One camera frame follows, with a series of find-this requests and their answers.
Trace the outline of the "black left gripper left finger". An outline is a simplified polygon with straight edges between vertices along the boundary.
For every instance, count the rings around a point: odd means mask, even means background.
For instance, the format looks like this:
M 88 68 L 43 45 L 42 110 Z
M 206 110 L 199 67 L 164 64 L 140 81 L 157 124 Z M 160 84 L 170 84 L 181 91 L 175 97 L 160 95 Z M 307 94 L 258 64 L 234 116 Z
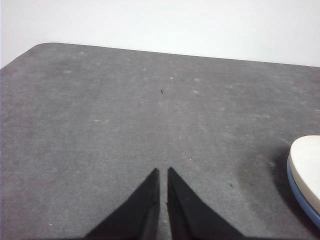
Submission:
M 160 171 L 155 168 L 129 198 L 92 229 L 87 240 L 154 240 L 160 214 Z

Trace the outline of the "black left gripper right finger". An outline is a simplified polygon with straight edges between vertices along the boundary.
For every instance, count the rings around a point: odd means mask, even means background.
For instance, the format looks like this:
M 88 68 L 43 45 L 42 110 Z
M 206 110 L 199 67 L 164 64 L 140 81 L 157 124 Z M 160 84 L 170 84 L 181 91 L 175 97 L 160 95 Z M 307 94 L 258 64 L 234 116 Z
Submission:
M 173 240 L 240 240 L 245 237 L 206 205 L 172 167 L 167 171 L 167 211 Z

